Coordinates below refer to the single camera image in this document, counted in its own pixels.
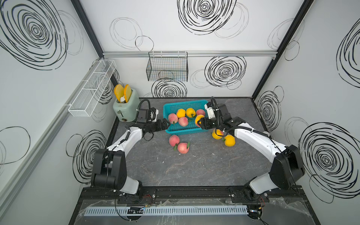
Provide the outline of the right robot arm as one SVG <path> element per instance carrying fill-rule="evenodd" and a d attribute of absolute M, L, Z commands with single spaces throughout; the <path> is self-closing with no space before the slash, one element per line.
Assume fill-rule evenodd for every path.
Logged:
<path fill-rule="evenodd" d="M 217 104 L 215 100 L 205 104 L 204 108 L 207 116 L 197 122 L 201 129 L 218 129 L 241 139 L 272 164 L 268 173 L 257 176 L 244 186 L 243 194 L 247 201 L 255 201 L 273 189 L 290 190 L 305 175 L 302 156 L 296 146 L 274 141 L 270 135 L 255 130 L 243 119 L 232 117 L 226 105 Z"/>

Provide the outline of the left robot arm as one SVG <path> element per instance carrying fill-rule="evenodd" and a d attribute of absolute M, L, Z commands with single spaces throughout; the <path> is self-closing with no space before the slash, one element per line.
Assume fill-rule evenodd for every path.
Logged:
<path fill-rule="evenodd" d="M 170 127 L 167 119 L 158 120 L 158 109 L 138 109 L 136 121 L 126 125 L 126 132 L 112 145 L 98 149 L 94 156 L 91 186 L 111 189 L 138 199 L 143 198 L 141 181 L 128 176 L 126 156 L 145 134 L 154 134 Z"/>

